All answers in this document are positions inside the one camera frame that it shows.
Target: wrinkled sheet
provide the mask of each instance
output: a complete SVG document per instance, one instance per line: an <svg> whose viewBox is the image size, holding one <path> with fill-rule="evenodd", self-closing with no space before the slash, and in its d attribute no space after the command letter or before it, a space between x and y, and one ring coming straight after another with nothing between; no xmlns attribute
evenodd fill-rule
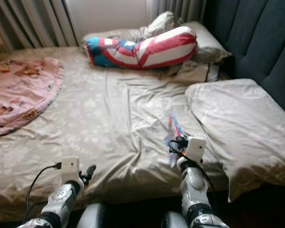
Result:
<svg viewBox="0 0 285 228"><path fill-rule="evenodd" d="M160 71L92 66L76 47L31 49L12 56L30 57L57 58L64 64L65 82L37 119L0 137L0 221L22 219L31 182L42 168L64 156L78 156L83 172L97 165L78 208L95 201L180 194L180 172L169 167L163 139L171 110L186 133L205 135L186 101L188 84ZM216 188L227 189L218 160L208 150L203 159ZM59 184L59 171L45 171L30 202L46 200Z"/></svg>

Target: bed frame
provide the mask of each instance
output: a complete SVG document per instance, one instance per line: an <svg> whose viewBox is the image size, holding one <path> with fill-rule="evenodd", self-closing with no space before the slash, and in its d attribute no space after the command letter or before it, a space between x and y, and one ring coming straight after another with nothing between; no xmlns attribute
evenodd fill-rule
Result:
<svg viewBox="0 0 285 228"><path fill-rule="evenodd" d="M204 24L233 54L228 75L255 80L285 110L285 0L208 0Z"/></svg>

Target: cartoon print blanket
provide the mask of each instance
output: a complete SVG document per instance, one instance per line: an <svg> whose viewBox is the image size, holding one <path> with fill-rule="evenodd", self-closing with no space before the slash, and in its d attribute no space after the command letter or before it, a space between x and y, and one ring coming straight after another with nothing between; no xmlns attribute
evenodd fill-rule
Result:
<svg viewBox="0 0 285 228"><path fill-rule="evenodd" d="M54 58L0 63L0 135L42 113L57 96L63 78L63 65Z"/></svg>

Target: pillow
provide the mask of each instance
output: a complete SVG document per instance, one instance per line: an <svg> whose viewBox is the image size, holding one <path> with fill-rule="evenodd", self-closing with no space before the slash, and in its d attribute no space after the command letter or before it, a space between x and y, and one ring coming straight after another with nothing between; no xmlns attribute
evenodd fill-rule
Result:
<svg viewBox="0 0 285 228"><path fill-rule="evenodd" d="M229 201L285 185L285 111L251 79L191 85L186 98L229 179Z"/></svg>
<svg viewBox="0 0 285 228"><path fill-rule="evenodd" d="M182 26L144 40L141 43L90 38L87 55L95 65L151 69L182 63L192 57L197 44L195 33Z"/></svg>
<svg viewBox="0 0 285 228"><path fill-rule="evenodd" d="M197 36L199 49L197 54L194 55L193 61L220 64L225 58L232 55L230 52L227 52L205 26L199 22L193 21L183 25L189 26L195 31Z"/></svg>
<svg viewBox="0 0 285 228"><path fill-rule="evenodd" d="M218 79L219 66L188 60L183 64L173 65L165 70L162 69L162 74L164 77L171 77L173 82L190 85L201 82L214 82Z"/></svg>
<svg viewBox="0 0 285 228"><path fill-rule="evenodd" d="M85 45L85 42L91 37L140 42L179 27L181 23L181 19L177 18L174 13L167 11L159 15L149 26L143 26L139 29L117 29L107 32L89 33L82 38L82 44Z"/></svg>

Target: body pillow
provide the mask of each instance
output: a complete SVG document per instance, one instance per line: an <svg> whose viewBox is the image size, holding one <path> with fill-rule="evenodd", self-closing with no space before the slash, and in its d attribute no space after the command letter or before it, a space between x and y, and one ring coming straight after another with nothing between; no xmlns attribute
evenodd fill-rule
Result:
<svg viewBox="0 0 285 228"><path fill-rule="evenodd" d="M150 69L189 60L197 49L197 42L195 32L182 26L140 43L91 37L85 46L95 65Z"/></svg>

